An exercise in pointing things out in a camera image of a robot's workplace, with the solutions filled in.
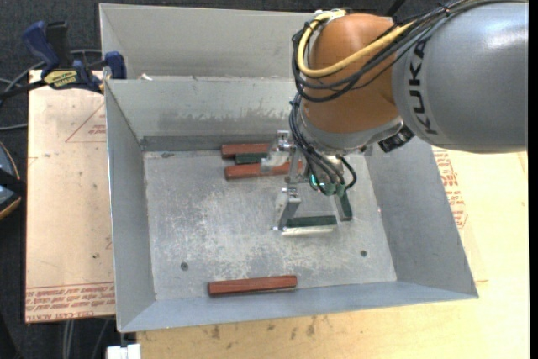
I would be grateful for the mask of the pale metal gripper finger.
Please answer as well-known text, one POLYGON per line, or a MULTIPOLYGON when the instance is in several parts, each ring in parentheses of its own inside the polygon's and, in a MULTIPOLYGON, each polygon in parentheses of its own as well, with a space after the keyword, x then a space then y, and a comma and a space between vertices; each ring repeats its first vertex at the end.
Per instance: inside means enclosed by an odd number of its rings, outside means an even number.
POLYGON ((274 230, 284 231, 295 218, 301 203, 302 199, 296 187, 284 187, 274 203, 274 230))
POLYGON ((293 137, 287 130, 278 130, 265 156, 261 158, 261 173, 285 175, 289 173, 295 151, 293 137))

